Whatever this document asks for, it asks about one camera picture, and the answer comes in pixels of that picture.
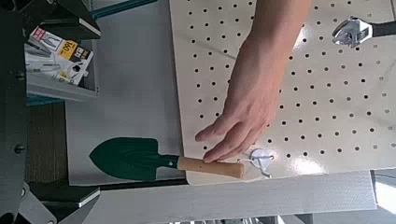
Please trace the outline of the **person's bare hand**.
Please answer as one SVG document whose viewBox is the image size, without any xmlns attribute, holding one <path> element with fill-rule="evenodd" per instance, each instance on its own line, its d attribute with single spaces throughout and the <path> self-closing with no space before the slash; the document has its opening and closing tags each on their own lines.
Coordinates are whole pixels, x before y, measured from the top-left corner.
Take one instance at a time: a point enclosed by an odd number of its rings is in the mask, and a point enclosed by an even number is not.
<svg viewBox="0 0 396 224">
<path fill-rule="evenodd" d="M 204 155 L 222 161 L 246 151 L 276 116 L 279 90 L 295 42 L 248 38 L 236 58 L 221 115 L 195 140 L 223 139 Z"/>
</svg>

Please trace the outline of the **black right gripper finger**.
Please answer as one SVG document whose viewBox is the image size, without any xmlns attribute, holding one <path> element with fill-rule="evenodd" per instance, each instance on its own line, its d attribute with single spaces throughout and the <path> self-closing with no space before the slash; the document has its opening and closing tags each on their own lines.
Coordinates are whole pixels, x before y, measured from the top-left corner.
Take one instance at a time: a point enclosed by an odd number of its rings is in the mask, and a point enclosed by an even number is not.
<svg viewBox="0 0 396 224">
<path fill-rule="evenodd" d="M 37 27 L 66 40 L 99 39 L 101 30 L 82 0 L 18 0 L 24 28 Z"/>
<path fill-rule="evenodd" d="M 98 187 L 25 183 L 13 224 L 83 224 L 100 193 Z"/>
</svg>

